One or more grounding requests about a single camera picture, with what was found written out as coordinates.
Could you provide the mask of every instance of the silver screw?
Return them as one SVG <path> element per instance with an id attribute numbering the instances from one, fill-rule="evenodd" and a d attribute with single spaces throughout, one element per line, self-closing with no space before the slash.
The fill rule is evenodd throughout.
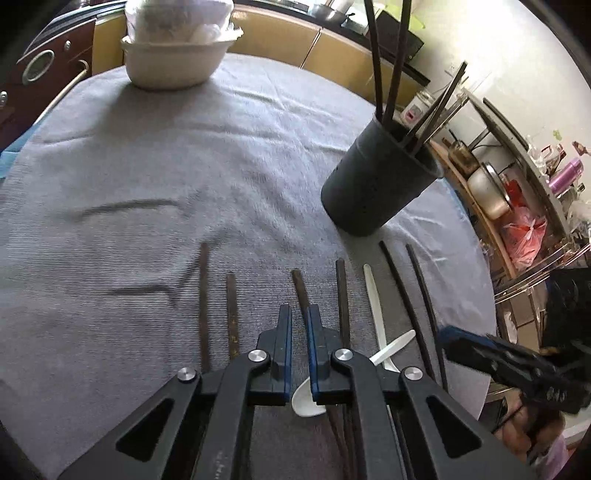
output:
<path id="1" fill-rule="evenodd" d="M 423 377 L 423 372 L 420 368 L 417 367 L 408 367 L 404 371 L 404 376 L 409 380 L 421 380 Z"/>
<path id="2" fill-rule="evenodd" d="M 335 357 L 343 362 L 346 362 L 347 360 L 351 360 L 353 358 L 353 352 L 348 348 L 340 348 L 335 352 Z"/>
<path id="3" fill-rule="evenodd" d="M 193 367 L 182 367 L 182 369 L 177 372 L 177 378 L 183 383 L 192 381 L 196 376 L 197 371 Z"/>
<path id="4" fill-rule="evenodd" d="M 248 359 L 253 362 L 262 362 L 265 358 L 267 358 L 267 352 L 264 350 L 251 350 L 248 352 Z"/>

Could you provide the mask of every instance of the blue cloth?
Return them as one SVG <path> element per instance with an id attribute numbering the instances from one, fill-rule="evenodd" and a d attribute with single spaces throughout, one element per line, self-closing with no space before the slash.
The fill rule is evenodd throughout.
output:
<path id="1" fill-rule="evenodd" d="M 33 125 L 29 130 L 24 132 L 14 142 L 6 147 L 2 153 L 0 153 L 0 179 L 3 179 L 8 175 L 8 172 L 12 168 L 14 161 L 17 159 L 17 155 L 27 143 L 27 140 L 31 138 L 33 133 L 37 131 L 37 128 L 41 125 L 39 122 L 37 125 Z"/>

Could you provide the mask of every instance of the black countertop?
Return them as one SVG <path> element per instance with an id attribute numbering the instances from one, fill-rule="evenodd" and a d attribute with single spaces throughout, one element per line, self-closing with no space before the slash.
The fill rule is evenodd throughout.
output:
<path id="1" fill-rule="evenodd" d="M 331 32 L 336 33 L 337 35 L 341 35 L 345 38 L 348 38 L 349 40 L 354 41 L 356 44 L 361 45 L 362 47 L 365 47 L 369 50 L 369 39 L 364 37 L 363 35 L 357 33 L 354 30 L 351 30 L 350 28 L 341 27 L 340 25 L 335 25 L 334 23 L 325 22 L 316 17 L 312 17 L 312 15 L 309 15 L 307 12 L 303 12 L 302 10 L 297 10 L 295 8 L 290 8 L 285 5 L 273 3 L 271 1 L 266 2 L 263 0 L 235 0 L 234 4 L 263 8 L 280 14 L 285 14 L 291 17 L 299 18 L 300 20 L 305 20 L 307 22 L 318 25 L 319 27 L 325 28 L 326 30 L 330 30 Z M 380 47 L 379 53 L 384 60 L 392 64 L 394 64 L 394 62 L 396 61 L 396 56 L 388 50 L 385 50 L 384 48 Z M 410 78 L 415 80 L 419 85 L 423 87 L 429 85 L 430 80 L 417 69 L 410 66 L 408 63 L 404 64 L 404 68 L 402 70 Z"/>

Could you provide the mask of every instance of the triangular cutout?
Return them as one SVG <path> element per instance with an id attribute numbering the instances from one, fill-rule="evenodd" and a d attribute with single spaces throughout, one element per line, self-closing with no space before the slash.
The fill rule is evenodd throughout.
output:
<path id="1" fill-rule="evenodd" d="M 437 398 L 427 397 L 427 405 L 449 458 L 461 457 L 482 446 L 480 439 Z"/>
<path id="2" fill-rule="evenodd" d="M 173 410 L 173 405 L 172 398 L 166 398 L 160 402 L 141 422 L 117 441 L 115 445 L 117 451 L 140 462 L 150 461 L 170 412 Z"/>

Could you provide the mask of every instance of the white wall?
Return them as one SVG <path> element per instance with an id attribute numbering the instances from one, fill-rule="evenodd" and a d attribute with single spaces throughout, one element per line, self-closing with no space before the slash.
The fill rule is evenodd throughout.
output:
<path id="1" fill-rule="evenodd" d="M 450 81 L 448 65 L 466 60 L 467 85 L 479 85 L 476 95 L 537 146 L 556 144 L 557 129 L 565 163 L 577 155 L 573 140 L 591 151 L 591 89 L 559 40 L 519 0 L 422 0 L 414 15 L 426 26 L 418 33 L 425 45 L 411 63 L 431 79 L 429 90 Z M 451 127 L 471 141 L 484 124 L 473 109 L 464 110 Z M 591 157 L 583 162 L 583 198 L 591 199 Z"/>

